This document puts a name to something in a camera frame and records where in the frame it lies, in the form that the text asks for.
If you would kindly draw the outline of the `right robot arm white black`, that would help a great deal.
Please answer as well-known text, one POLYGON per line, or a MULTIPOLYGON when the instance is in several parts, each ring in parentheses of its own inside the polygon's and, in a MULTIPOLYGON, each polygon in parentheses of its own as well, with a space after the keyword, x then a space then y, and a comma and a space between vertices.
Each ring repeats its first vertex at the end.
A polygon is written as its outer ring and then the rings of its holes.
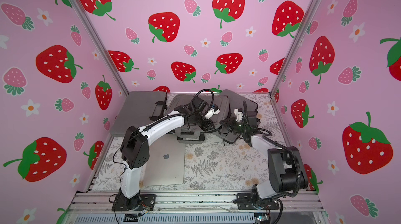
POLYGON ((259 128, 257 119, 246 116, 231 117, 221 121, 222 128, 236 138, 241 137, 250 147, 267 156, 268 180, 252 187, 252 204, 263 207, 268 202, 285 197, 295 197, 309 187, 299 150, 271 139, 269 130, 259 128))

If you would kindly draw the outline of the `large grey backpack bag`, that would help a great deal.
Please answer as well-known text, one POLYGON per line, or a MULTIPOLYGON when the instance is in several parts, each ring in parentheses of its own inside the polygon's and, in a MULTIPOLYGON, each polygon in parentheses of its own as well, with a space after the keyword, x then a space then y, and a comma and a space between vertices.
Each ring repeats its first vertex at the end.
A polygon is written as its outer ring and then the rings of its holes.
POLYGON ((189 115, 182 127, 174 131, 177 140, 181 143, 200 143, 205 140, 206 134, 220 135, 221 121, 230 114, 229 98, 227 96, 177 95, 167 108, 166 114, 172 111, 191 112, 195 107, 195 113, 189 115))

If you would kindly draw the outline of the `grey laptop bag with handles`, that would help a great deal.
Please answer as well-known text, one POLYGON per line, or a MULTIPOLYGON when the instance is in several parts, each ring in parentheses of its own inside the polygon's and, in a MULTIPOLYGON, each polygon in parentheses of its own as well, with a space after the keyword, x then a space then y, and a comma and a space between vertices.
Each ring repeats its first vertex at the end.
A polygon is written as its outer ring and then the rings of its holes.
POLYGON ((113 137, 123 137, 131 126, 140 128, 164 116, 167 93, 164 91, 132 91, 110 129, 113 137))

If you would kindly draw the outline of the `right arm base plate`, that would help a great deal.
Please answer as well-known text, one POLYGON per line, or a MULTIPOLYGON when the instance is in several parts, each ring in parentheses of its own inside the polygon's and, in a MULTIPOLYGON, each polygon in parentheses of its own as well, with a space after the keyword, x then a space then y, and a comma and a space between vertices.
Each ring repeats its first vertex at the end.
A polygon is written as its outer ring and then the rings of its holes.
POLYGON ((238 193, 232 201, 239 210, 279 210, 280 204, 269 199, 259 199, 252 193, 238 193))

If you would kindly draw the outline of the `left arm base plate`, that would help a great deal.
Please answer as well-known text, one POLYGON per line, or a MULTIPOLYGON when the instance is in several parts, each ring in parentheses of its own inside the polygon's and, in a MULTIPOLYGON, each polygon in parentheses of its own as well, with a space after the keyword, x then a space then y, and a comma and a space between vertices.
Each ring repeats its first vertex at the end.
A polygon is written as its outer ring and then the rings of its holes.
POLYGON ((123 194, 116 196, 112 210, 117 211, 153 211, 156 202, 155 194, 139 194, 128 199, 123 194))

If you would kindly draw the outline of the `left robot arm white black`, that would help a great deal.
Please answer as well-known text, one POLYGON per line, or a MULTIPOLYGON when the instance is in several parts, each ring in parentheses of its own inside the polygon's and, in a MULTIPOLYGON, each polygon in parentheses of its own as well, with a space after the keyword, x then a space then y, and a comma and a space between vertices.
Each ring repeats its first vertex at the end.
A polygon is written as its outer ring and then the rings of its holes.
POLYGON ((185 125, 197 125, 204 132, 214 128, 212 117, 219 110, 214 104, 214 98, 211 89, 202 89, 192 97, 189 104, 176 107, 154 123, 127 129, 120 147, 125 163, 119 192, 121 198, 132 200, 139 197, 142 166, 149 160, 149 147, 157 139, 185 125))

